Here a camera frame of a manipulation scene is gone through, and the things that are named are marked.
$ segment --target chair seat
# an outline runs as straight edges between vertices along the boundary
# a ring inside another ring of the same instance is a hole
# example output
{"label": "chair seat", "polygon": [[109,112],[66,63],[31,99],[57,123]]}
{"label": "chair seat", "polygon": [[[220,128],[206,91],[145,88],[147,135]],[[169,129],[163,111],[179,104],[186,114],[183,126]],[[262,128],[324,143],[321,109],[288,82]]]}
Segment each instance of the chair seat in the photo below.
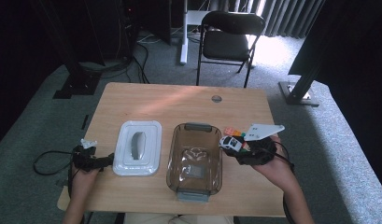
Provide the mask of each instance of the chair seat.
{"label": "chair seat", "polygon": [[248,40],[245,35],[208,31],[205,33],[204,42],[203,55],[208,59],[243,62],[249,58]]}

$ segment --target container lid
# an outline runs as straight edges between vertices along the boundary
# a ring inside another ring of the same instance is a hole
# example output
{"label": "container lid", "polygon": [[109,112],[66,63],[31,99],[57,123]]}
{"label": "container lid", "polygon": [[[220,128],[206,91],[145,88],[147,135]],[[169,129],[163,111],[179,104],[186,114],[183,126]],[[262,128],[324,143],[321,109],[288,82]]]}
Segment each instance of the container lid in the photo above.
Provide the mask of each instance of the container lid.
{"label": "container lid", "polygon": [[117,175],[153,175],[159,168],[162,125],[156,121],[126,121],[121,125],[113,171]]}

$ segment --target toy car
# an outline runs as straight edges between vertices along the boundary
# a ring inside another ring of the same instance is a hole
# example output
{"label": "toy car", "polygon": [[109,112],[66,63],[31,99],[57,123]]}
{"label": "toy car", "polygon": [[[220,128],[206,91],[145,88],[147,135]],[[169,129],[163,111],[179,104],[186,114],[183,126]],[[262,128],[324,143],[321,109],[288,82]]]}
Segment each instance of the toy car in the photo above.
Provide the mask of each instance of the toy car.
{"label": "toy car", "polygon": [[231,137],[231,136],[223,136],[219,140],[219,146],[226,148],[226,149],[231,149],[234,151],[240,151],[242,143],[239,142],[237,139]]}

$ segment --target storage box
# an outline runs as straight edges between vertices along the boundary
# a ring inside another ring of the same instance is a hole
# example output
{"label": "storage box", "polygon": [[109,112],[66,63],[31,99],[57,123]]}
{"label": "storage box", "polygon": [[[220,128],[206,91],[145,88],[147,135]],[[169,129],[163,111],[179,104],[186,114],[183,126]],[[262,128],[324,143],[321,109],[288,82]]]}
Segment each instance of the storage box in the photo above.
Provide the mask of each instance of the storage box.
{"label": "storage box", "polygon": [[174,129],[166,176],[181,201],[208,202],[222,186],[220,130],[209,124],[183,123]]}

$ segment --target stand base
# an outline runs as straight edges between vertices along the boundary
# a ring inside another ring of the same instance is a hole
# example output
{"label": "stand base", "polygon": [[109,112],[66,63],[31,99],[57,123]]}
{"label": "stand base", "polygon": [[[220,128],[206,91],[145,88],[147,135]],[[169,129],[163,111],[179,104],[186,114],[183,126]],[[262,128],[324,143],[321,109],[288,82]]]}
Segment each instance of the stand base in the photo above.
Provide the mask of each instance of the stand base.
{"label": "stand base", "polygon": [[72,95],[93,95],[100,80],[101,73],[86,72],[87,75],[84,83],[73,86],[72,76],[69,75],[62,89],[54,93],[53,99],[71,99]]}
{"label": "stand base", "polygon": [[281,91],[283,92],[283,95],[286,98],[286,102],[288,105],[311,105],[313,107],[319,106],[311,90],[309,90],[301,100],[292,99],[290,97],[290,93],[292,89],[295,87],[295,84],[296,82],[278,82],[278,85]]}

